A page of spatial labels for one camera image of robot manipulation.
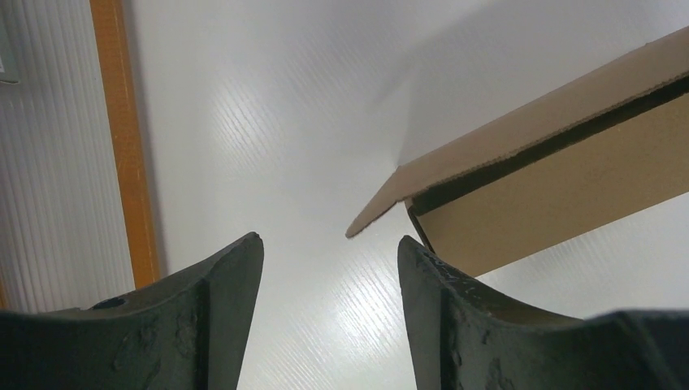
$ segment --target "orange wooden trim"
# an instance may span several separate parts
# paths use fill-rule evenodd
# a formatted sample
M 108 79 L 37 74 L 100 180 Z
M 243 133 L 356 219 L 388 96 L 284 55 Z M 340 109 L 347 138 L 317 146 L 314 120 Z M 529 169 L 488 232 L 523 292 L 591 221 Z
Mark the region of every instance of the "orange wooden trim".
M 90 0 L 134 284 L 160 279 L 121 0 Z
M 7 309 L 7 300 L 5 299 L 5 286 L 2 284 L 2 278 L 0 278 L 0 309 Z

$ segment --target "cardboard box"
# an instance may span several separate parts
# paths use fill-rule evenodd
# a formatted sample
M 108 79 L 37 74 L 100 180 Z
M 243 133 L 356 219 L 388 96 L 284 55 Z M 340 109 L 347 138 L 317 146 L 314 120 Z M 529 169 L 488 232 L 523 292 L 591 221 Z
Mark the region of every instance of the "cardboard box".
M 409 162 L 346 235 L 398 202 L 477 276 L 689 191 L 689 28 Z
M 0 83 L 16 84 L 20 82 L 15 57 L 12 55 L 10 39 L 0 13 Z

